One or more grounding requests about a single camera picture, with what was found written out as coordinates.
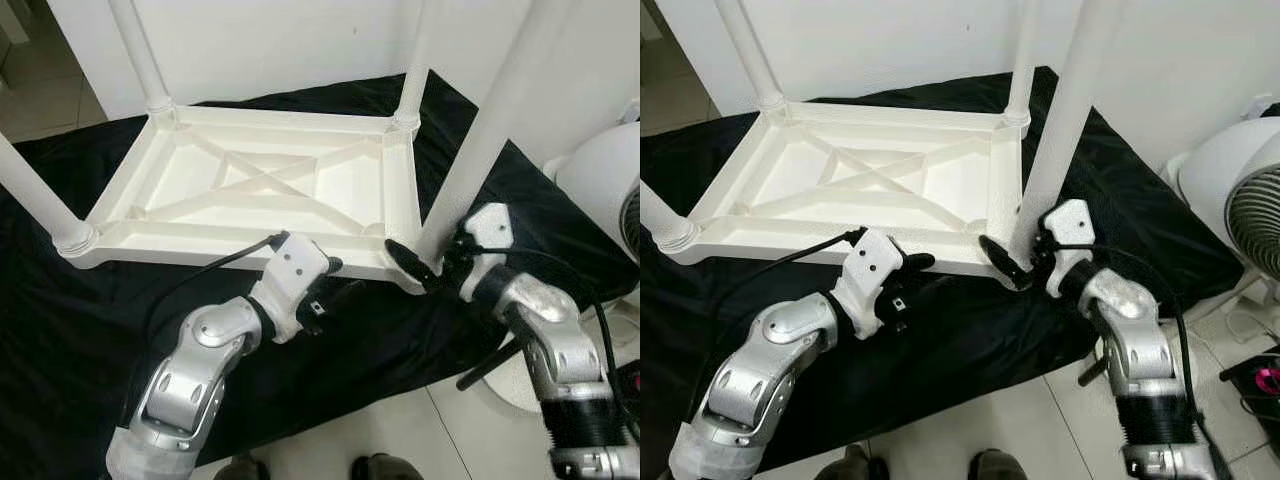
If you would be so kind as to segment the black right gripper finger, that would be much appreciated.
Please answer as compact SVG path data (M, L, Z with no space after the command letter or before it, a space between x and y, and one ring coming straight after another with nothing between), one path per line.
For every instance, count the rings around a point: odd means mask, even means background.
M410 247L396 239L385 239L384 250L396 265L392 280L407 294L435 294L442 280Z
M978 236L978 244L997 271L1000 283L1010 291L1023 292L1033 285L1033 275L1024 270L996 239Z

